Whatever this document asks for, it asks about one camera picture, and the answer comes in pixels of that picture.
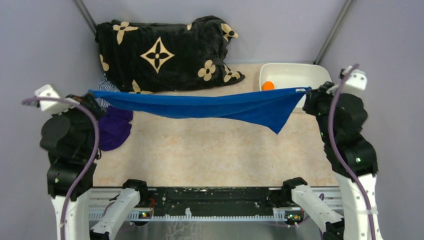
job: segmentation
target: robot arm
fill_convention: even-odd
[[[348,69],[342,69],[340,78]],[[370,240],[369,214],[373,216],[375,239],[382,240],[378,224],[375,185],[377,179],[377,155],[373,146],[360,134],[362,124],[368,117],[362,100],[357,96],[365,89],[367,79],[364,72],[354,70],[345,92],[340,95],[334,115],[333,132],[336,146],[344,162],[357,176],[369,198],[368,210],[357,182],[337,159],[331,147],[328,122],[332,93],[338,86],[326,82],[318,89],[306,94],[303,110],[315,116],[324,142],[324,151],[331,163],[342,195],[344,217],[330,210],[303,179],[291,179],[283,183],[286,198],[301,206],[323,232],[324,240]]]
[[[45,85],[35,91],[36,97],[60,98],[50,86]],[[95,119],[104,116],[92,94],[84,96],[68,95],[66,101],[41,100],[34,106],[42,112],[52,114],[41,130],[40,146],[48,151],[50,168],[47,172],[48,194],[56,213],[58,240],[113,240],[130,211],[145,203],[148,188],[145,181],[129,179],[115,202],[108,208],[102,219],[89,229],[89,203],[93,174],[96,164],[92,163],[71,191],[69,203],[67,192],[83,171],[95,149],[94,123],[72,105],[86,108]],[[62,216],[64,205],[66,212]]]

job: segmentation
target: white bracket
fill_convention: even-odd
[[[326,222],[337,223],[343,216],[333,211],[308,185],[299,185],[291,190],[291,200],[302,207],[322,232]]]
[[[346,67],[341,74],[346,75],[351,68],[352,66]],[[365,72],[359,69],[355,69],[353,70],[349,79],[346,81],[346,84],[343,88],[343,93],[352,94],[359,98],[362,98],[363,92],[367,87],[367,82],[368,80],[367,76],[365,76]],[[334,85],[333,87],[327,90],[327,94],[334,94],[338,88],[338,84]]]
[[[45,97],[45,98],[56,98],[60,99],[61,96],[59,93],[50,85],[44,85],[35,91],[36,97]],[[78,101],[67,98],[67,100],[79,104]],[[40,101],[40,108],[42,112],[46,112],[49,114],[60,114],[62,112],[66,112],[69,108],[73,106],[66,103],[61,103],[57,101]]]
[[[77,197],[76,201],[69,201],[65,217],[65,239],[66,240],[89,240],[89,204],[91,189]],[[51,198],[56,213],[57,239],[61,239],[61,215],[65,197],[57,195]]]
[[[139,191],[133,188],[122,189],[116,201],[108,208],[103,218],[91,230],[99,234],[108,232],[109,239],[115,239],[122,223],[139,202]]]
[[[343,201],[344,214],[344,239],[345,240],[370,240],[371,230],[368,223],[368,210],[358,184],[348,177],[334,173],[340,187]],[[371,213],[374,219],[374,231],[377,240],[383,240],[380,232],[378,211],[376,204],[377,176],[371,173],[358,177],[363,185],[371,204]]]

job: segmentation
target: floral pattern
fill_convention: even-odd
[[[137,84],[136,80],[132,80],[132,91],[129,92],[130,94],[152,94],[151,91],[142,91]]]
[[[161,37],[156,40],[154,45],[147,52],[140,55],[140,57],[144,58],[151,64],[157,74],[159,73],[159,69],[161,69],[162,65],[173,56],[175,55],[165,48]]]
[[[209,81],[212,78],[212,74],[215,72],[216,66],[213,64],[212,60],[207,60],[204,63],[204,67],[200,68],[197,72],[197,75],[205,81]]]
[[[233,72],[231,71],[231,69],[228,68],[227,65],[224,64],[224,66],[225,66],[225,73],[226,73],[224,76],[225,83],[228,82],[231,78],[237,78],[237,79],[240,78],[240,73],[238,71]]]
[[[221,29],[225,33],[223,37],[227,42],[228,38],[236,39],[239,37],[239,35],[226,23],[221,23]]]
[[[130,23],[127,21],[123,21],[120,25],[113,25],[113,30],[118,31],[116,34],[116,40],[118,41],[118,45],[121,45],[122,40],[124,39],[125,32],[134,31],[139,29],[136,26],[130,26]]]
[[[107,72],[109,70],[109,64],[103,61],[103,55],[100,54],[100,62],[101,66],[103,67],[103,70]]]

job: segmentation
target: orange ball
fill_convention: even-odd
[[[274,83],[272,83],[270,81],[266,81],[262,85],[262,91],[268,91],[268,90],[274,90],[274,89],[276,89],[276,87],[274,86]]]

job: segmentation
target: cable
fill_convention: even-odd
[[[334,151],[335,156],[337,157],[338,161],[341,163],[343,168],[346,170],[346,172],[353,179],[353,181],[357,184],[359,191],[361,192],[362,197],[365,200],[366,209],[368,210],[368,223],[369,223],[369,228],[370,228],[370,231],[371,231],[371,239],[376,240],[376,231],[375,231],[375,226],[374,226],[374,216],[371,213],[370,199],[368,198],[367,192],[365,191],[364,186],[362,185],[361,181],[356,176],[354,171],[352,171],[352,169],[348,166],[348,164],[343,160],[342,155],[340,154],[339,150],[337,149],[336,140],[335,140],[335,136],[334,136],[334,129],[333,129],[333,127],[334,127],[334,115],[335,115],[335,112],[336,112],[336,105],[337,105],[337,102],[339,101],[340,94],[343,91],[343,87],[345,86],[346,81],[349,79],[352,72],[355,69],[357,69],[358,67],[359,67],[358,63],[356,63],[352,66],[352,68],[346,73],[346,75],[344,75],[343,79],[340,82],[340,85],[339,85],[337,91],[334,94],[334,97],[331,101],[329,114],[328,114],[328,135],[329,135],[331,147]]]
[[[90,118],[91,123],[93,124],[93,127],[94,127],[94,146],[93,146],[93,150],[92,150],[92,153],[90,155],[90,158],[88,159],[88,162],[85,164],[82,171],[76,177],[75,181],[69,187],[69,189],[66,193],[66,196],[65,196],[65,200],[63,202],[63,206],[62,206],[62,212],[61,212],[61,215],[60,215],[60,240],[66,240],[65,239],[65,217],[66,217],[66,211],[68,209],[68,203],[69,203],[69,200],[71,198],[71,194],[74,191],[75,187],[81,181],[84,174],[86,174],[86,172],[89,170],[91,164],[94,162],[94,159],[96,157],[97,151],[99,149],[99,138],[100,138],[99,125],[98,125],[97,120],[94,117],[94,115],[87,108],[85,108],[84,106],[80,105],[77,102],[69,101],[69,100],[62,99],[62,98],[32,97],[32,98],[27,98],[27,99],[22,100],[21,103],[23,105],[26,105],[28,103],[39,102],[39,101],[59,102],[59,103],[63,103],[63,104],[72,105],[75,108],[77,108],[78,110],[80,110],[81,112],[85,113],[88,116],[88,118]]]
[[[155,207],[156,207],[156,199],[152,197],[150,198],[150,205],[148,206],[148,208],[150,209],[150,215],[153,215],[153,211],[155,210]]]
[[[108,210],[108,208],[110,207],[110,206],[112,206],[112,204],[114,204],[115,202],[114,201],[112,201],[112,202],[110,202],[105,208],[104,208],[104,211],[103,211],[103,216],[106,214],[106,211]]]

